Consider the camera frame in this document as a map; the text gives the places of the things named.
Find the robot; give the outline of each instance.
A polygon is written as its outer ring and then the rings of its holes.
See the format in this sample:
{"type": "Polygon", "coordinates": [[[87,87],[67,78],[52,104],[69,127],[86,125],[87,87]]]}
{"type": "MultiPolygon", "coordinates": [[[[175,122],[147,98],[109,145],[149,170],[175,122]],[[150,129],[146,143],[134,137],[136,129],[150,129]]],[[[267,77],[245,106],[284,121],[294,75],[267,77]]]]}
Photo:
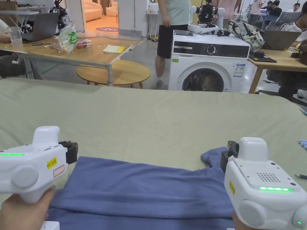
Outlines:
{"type": "Polygon", "coordinates": [[[54,1],[55,6],[50,8],[49,10],[49,13],[54,13],[54,12],[60,13],[56,35],[59,35],[60,34],[59,31],[69,24],[68,10],[60,6],[61,2],[62,0],[55,0],[54,1]]]}
{"type": "MultiPolygon", "coordinates": [[[[59,142],[57,126],[38,127],[32,144],[0,152],[0,193],[19,194],[28,204],[40,200],[54,179],[77,161],[78,144],[59,142]]],[[[41,230],[60,230],[59,222],[45,221],[41,230]]]]}
{"type": "Polygon", "coordinates": [[[188,30],[197,33],[216,33],[219,30],[223,29],[223,19],[225,15],[225,9],[217,9],[215,6],[211,5],[212,0],[207,0],[206,5],[201,5],[200,7],[192,6],[192,13],[196,13],[198,16],[198,23],[196,25],[189,24],[188,30]]]}
{"type": "MultiPolygon", "coordinates": [[[[36,203],[68,164],[77,161],[77,143],[58,142],[59,132],[57,126],[39,127],[32,144],[0,152],[0,193],[19,194],[26,203],[36,203]]],[[[229,141],[220,166],[227,194],[244,224],[269,230],[306,227],[307,193],[268,160],[263,139],[229,141]]],[[[60,226],[45,221],[41,230],[60,230],[60,226]]]]}

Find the blue cloth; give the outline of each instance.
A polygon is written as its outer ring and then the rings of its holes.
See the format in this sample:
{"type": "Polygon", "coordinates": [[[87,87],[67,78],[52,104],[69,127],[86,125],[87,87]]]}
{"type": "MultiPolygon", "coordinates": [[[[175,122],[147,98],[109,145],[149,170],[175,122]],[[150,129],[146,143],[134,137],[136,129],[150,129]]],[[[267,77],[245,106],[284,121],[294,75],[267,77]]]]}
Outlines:
{"type": "Polygon", "coordinates": [[[61,230],[233,228],[220,169],[224,150],[201,155],[211,167],[196,171],[79,157],[48,220],[61,230]]]}

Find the beige sofa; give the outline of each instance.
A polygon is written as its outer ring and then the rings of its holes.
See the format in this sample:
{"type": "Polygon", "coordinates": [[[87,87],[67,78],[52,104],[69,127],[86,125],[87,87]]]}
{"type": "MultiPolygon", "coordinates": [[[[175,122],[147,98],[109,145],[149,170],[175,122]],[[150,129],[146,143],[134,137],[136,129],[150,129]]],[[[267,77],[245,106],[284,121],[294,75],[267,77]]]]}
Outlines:
{"type": "Polygon", "coordinates": [[[92,21],[102,17],[102,6],[92,2],[92,0],[83,0],[85,20],[92,21]]]}
{"type": "Polygon", "coordinates": [[[118,15],[117,2],[112,2],[110,7],[106,7],[106,14],[113,17],[118,15]]]}

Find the hand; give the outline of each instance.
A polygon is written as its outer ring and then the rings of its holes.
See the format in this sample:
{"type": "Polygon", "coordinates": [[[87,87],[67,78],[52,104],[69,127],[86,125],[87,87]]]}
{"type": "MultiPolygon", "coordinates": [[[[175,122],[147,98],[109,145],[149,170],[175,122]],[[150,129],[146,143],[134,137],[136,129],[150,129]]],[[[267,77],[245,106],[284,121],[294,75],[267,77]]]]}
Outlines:
{"type": "Polygon", "coordinates": [[[162,25],[164,25],[165,27],[171,26],[170,19],[169,19],[169,16],[167,14],[162,15],[162,25]]]}
{"type": "Polygon", "coordinates": [[[47,211],[55,190],[52,186],[35,204],[26,204],[18,194],[10,196],[0,209],[0,229],[40,230],[48,217],[47,211]]]}
{"type": "Polygon", "coordinates": [[[235,225],[235,230],[253,230],[253,228],[246,226],[245,224],[243,224],[239,217],[237,216],[235,210],[232,213],[232,219],[233,219],[233,223],[235,225]]]}
{"type": "Polygon", "coordinates": [[[11,43],[11,39],[8,34],[0,33],[0,42],[11,43]]]}

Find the purple rug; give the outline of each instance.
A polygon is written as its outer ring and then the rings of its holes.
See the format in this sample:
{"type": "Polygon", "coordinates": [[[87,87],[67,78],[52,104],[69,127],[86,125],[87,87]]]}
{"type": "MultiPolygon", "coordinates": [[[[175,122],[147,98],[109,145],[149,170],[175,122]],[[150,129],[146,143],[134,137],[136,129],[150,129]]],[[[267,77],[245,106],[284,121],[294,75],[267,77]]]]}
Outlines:
{"type": "Polygon", "coordinates": [[[118,32],[118,28],[116,27],[99,27],[96,30],[103,31],[103,32],[118,32]]]}

